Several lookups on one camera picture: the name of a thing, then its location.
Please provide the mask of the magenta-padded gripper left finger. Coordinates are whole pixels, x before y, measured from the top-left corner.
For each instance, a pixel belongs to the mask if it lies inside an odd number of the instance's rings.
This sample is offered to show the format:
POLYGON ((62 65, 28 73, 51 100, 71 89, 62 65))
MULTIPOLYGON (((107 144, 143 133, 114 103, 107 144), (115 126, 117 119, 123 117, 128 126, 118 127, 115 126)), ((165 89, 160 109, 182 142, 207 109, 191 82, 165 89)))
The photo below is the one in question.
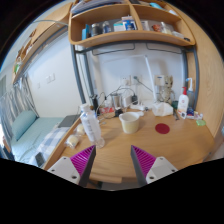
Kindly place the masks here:
POLYGON ((81 187, 88 183, 92 165, 96 156, 96 146, 90 146, 72 157, 61 157, 48 172, 81 187))

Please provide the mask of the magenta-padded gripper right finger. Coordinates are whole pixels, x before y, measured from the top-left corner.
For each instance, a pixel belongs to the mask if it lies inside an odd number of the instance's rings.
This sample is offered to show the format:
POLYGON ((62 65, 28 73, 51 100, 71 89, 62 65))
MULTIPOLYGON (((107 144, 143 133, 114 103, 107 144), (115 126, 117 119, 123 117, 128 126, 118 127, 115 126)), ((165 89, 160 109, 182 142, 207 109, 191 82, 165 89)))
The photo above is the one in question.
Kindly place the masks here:
POLYGON ((131 146, 131 158, 140 187, 177 172, 165 157, 154 157, 134 145, 131 146))

